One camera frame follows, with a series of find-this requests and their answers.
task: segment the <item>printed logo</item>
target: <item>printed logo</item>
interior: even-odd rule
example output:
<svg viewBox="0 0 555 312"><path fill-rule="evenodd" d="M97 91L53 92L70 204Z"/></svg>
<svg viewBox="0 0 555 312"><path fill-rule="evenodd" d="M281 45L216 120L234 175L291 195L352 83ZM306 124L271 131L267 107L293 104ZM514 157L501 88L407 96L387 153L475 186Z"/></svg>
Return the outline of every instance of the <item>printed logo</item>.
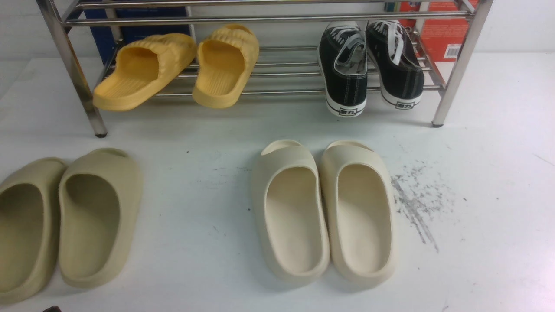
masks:
<svg viewBox="0 0 555 312"><path fill-rule="evenodd" d="M343 109L340 108L339 109L339 115L340 116L356 116L356 109Z"/></svg>
<svg viewBox="0 0 555 312"><path fill-rule="evenodd" d="M415 103L401 103L401 102L397 102L397 105L395 105L395 108L397 109L412 109L415 106Z"/></svg>

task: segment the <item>rack shelf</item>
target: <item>rack shelf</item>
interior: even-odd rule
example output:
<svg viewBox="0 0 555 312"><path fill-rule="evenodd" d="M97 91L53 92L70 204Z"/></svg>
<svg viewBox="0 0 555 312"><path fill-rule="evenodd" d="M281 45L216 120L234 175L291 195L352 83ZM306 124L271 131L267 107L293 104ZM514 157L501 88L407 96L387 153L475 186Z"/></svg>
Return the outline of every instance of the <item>rack shelf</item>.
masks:
<svg viewBox="0 0 555 312"><path fill-rule="evenodd" d="M100 27L110 26L115 38L113 55L104 67L98 79L100 83L114 68L115 55L125 43L119 26L153 26L153 25L180 25L180 24L214 24L214 23L282 23L282 22L331 22L331 21L368 21L381 19L440 19L440 18L462 18L470 24L466 39L459 51L457 62L450 77L445 80L438 71L435 63L419 35L420 29L416 29L411 35L415 50L421 55L424 71L428 72L433 84L426 85L425 91L437 91L441 96L432 125L441 127L449 111L451 103L460 85L476 42L490 11L493 0L480 0L476 8L472 7L468 0L452 0L458 11L449 12L378 12L359 14L318 14L318 15L288 15L288 16L241 16L241 17L185 17L185 18L117 18L116 8L149 8L149 7L183 7L183 6L244 6L244 5L280 5L280 4L322 4L322 3L377 3L379 0L166 0L166 1L117 1L106 0L104 2L90 2L85 0L74 0L68 9L60 16L54 0L36 0L41 13L46 21L48 29L56 43L62 61L69 73L72 83L82 106L89 118L91 126L97 137L104 138L108 131L102 121L97 108L92 105L92 93L79 65L68 33L73 27ZM428 0L426 2L445 1ZM105 9L108 18L104 19L79 19L83 10ZM287 51L315 51L316 47L262 47L261 53L265 52L287 52ZM259 62L255 69L259 68L307 68L316 67L315 61L311 62ZM198 64L191 64L177 79L194 79L197 77ZM377 74L373 68L369 68L369 74ZM293 77L317 77L320 72L316 70L302 70L296 72L254 72L251 79L257 78L293 78ZM379 92L380 87L368 87L368 92ZM323 88L318 89L292 89L292 90L246 90L243 95L266 96L266 95L315 95L324 94ZM157 98L189 97L190 91L167 92L163 90L155 95Z"/></svg>

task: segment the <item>barcode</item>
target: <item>barcode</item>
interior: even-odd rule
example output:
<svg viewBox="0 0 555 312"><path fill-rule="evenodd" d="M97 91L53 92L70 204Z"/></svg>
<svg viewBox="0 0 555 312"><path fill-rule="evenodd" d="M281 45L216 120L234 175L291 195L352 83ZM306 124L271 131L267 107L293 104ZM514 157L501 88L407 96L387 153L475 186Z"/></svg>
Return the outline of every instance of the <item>barcode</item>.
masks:
<svg viewBox="0 0 555 312"><path fill-rule="evenodd" d="M457 58L458 52L461 50L460 44L450 44L447 46L447 51L445 51L445 56L443 58Z"/></svg>

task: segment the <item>cream slide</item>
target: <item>cream slide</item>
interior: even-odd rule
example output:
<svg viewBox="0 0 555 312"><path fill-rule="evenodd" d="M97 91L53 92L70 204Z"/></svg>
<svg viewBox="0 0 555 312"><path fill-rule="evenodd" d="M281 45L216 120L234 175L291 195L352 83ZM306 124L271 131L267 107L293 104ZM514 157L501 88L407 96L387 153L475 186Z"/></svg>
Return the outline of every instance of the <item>cream slide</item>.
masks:
<svg viewBox="0 0 555 312"><path fill-rule="evenodd" d="M69 166L59 187L59 261L67 284L100 286L123 269L142 190L137 163L118 149L94 150Z"/></svg>
<svg viewBox="0 0 555 312"><path fill-rule="evenodd" d="M268 267L292 283L314 281L327 268L330 247L310 151L293 140L271 143L254 166L251 182Z"/></svg>
<svg viewBox="0 0 555 312"><path fill-rule="evenodd" d="M58 256L58 158L26 165L0 185L0 304L22 301L48 284Z"/></svg>
<svg viewBox="0 0 555 312"><path fill-rule="evenodd" d="M196 43L181 33L153 35L123 47L115 70L93 94L94 106L133 109L168 85L195 58Z"/></svg>
<svg viewBox="0 0 555 312"><path fill-rule="evenodd" d="M200 105L227 108L243 92L260 52L251 30L229 24L213 32L199 45L199 76L193 98Z"/></svg>
<svg viewBox="0 0 555 312"><path fill-rule="evenodd" d="M391 178L370 148L354 141L328 146L320 165L331 257L351 282L374 287L395 269Z"/></svg>

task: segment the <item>sneaker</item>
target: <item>sneaker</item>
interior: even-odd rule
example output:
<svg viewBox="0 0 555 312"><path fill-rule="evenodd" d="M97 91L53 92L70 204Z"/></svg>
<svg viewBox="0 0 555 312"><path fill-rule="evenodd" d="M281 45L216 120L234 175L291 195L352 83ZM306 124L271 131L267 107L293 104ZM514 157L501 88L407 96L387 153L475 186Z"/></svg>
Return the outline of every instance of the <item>sneaker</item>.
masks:
<svg viewBox="0 0 555 312"><path fill-rule="evenodd" d="M411 109L422 99L424 72L410 37L398 21L379 21L366 27L368 56L380 74L384 100L397 109Z"/></svg>
<svg viewBox="0 0 555 312"><path fill-rule="evenodd" d="M327 108L339 117L356 117L366 106L367 70L364 34L356 22L330 23L318 46L318 64L326 85Z"/></svg>

